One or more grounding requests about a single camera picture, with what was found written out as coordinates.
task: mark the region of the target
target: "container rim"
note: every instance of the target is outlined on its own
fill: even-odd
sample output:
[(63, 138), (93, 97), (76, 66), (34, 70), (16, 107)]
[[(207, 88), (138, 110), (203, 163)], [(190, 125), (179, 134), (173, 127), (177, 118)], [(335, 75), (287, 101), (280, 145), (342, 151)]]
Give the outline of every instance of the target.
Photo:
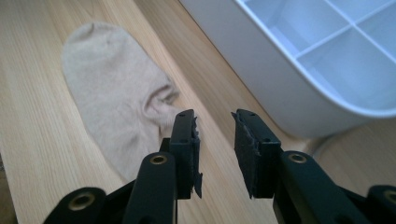
[(320, 95), (322, 95), (326, 100), (330, 101), (331, 103), (337, 105), (338, 107), (345, 109), (348, 112), (357, 114), (359, 116), (373, 118), (373, 119), (389, 119), (396, 117), (396, 106), (392, 109), (368, 109), (361, 106), (353, 105), (348, 101), (340, 101), (336, 98), (330, 91), (321, 88), (321, 85), (312, 77), (306, 76), (307, 71), (304, 67), (302, 67), (299, 63), (296, 62), (294, 57), (290, 55), (290, 53), (282, 47), (282, 44), (276, 39), (274, 35), (271, 34), (269, 29), (262, 24), (262, 21), (253, 13), (250, 8), (245, 4), (248, 0), (233, 0), (247, 15), (247, 17), (253, 21), (254, 25), (259, 28), (259, 30), (264, 34), (267, 35), (272, 42), (272, 44), (281, 51), (282, 55), (286, 57), (290, 63), (294, 65), (294, 67), (300, 73), (299, 75), (308, 83), (310, 84)]

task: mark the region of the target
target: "sock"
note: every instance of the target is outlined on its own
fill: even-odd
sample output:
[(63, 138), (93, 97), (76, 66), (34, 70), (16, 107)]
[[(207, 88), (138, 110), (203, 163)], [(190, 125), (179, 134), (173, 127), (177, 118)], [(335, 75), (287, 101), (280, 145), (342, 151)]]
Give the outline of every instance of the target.
[(123, 29), (88, 23), (64, 44), (62, 64), (85, 128), (127, 181), (160, 148), (181, 110), (177, 89)]

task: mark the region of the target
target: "wooden table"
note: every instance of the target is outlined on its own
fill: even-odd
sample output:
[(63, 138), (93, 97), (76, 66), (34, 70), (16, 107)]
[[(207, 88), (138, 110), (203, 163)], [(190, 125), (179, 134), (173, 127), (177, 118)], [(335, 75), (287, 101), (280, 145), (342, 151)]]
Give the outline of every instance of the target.
[[(175, 104), (193, 108), (198, 116), (204, 197), (193, 195), (178, 204), (179, 223), (276, 223), (271, 200), (248, 198), (233, 152), (230, 112), (241, 107), (258, 113), (286, 150), (310, 151), (323, 139), (299, 139), (280, 131), (177, 0), (0, 1), (0, 150), (18, 221), (41, 223), (74, 189), (92, 186), (109, 193), (124, 184), (87, 135), (62, 73), (64, 41), (89, 21), (107, 21), (130, 32), (176, 82), (181, 94)], [(375, 125), (388, 127), (384, 132), (395, 130), (383, 123)], [(338, 137), (357, 135), (359, 142), (365, 134), (358, 129)], [(364, 193), (378, 178), (396, 185), (395, 150), (389, 147), (396, 144), (388, 136), (382, 147), (390, 155), (381, 155), (386, 155), (383, 167), (389, 172), (375, 180), (365, 175), (372, 166), (348, 160), (351, 155), (361, 158), (350, 147), (354, 139), (342, 142), (338, 151), (321, 150), (319, 160), (337, 174), (340, 170), (333, 167), (343, 166), (336, 158), (347, 148), (343, 164), (356, 164), (352, 174), (363, 174), (366, 180), (360, 188), (349, 184), (352, 189)], [(370, 143), (381, 143), (382, 137)], [(340, 143), (327, 141), (326, 146), (334, 142)], [(371, 150), (365, 150), (369, 158)], [(326, 160), (325, 154), (332, 152)], [(337, 183), (355, 183), (354, 175), (342, 172)]]

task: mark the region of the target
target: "white plastic container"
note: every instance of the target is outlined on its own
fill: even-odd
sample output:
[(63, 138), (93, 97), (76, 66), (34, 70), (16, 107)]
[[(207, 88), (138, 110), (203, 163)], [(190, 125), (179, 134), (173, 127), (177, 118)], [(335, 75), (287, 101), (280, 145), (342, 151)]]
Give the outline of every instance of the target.
[(396, 1), (180, 2), (284, 131), (396, 117)]

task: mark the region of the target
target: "wooden surface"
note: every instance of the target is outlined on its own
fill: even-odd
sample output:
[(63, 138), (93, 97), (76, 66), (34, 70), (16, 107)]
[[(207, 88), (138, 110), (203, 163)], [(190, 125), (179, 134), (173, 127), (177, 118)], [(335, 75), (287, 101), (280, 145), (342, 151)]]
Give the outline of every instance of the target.
[[(176, 105), (198, 116), (204, 197), (179, 202), (179, 223), (276, 223), (270, 200), (248, 198), (233, 152), (231, 111), (258, 113), (286, 150), (311, 151), (322, 142), (281, 132), (177, 0), (0, 0), (0, 21), (0, 150), (20, 223), (41, 223), (74, 189), (92, 186), (109, 193), (124, 184), (87, 135), (64, 82), (63, 43), (85, 22), (107, 21), (130, 32), (176, 82), (181, 92)], [(396, 144), (391, 138), (387, 144), (392, 169), (379, 178), (395, 184), (389, 146)], [(344, 147), (360, 158), (355, 147), (347, 142)], [(332, 173), (339, 160), (327, 161), (327, 150), (321, 152)], [(364, 170), (364, 163), (342, 158), (366, 179), (361, 190), (374, 183), (365, 173), (375, 167)], [(345, 175), (339, 181), (353, 179)]]

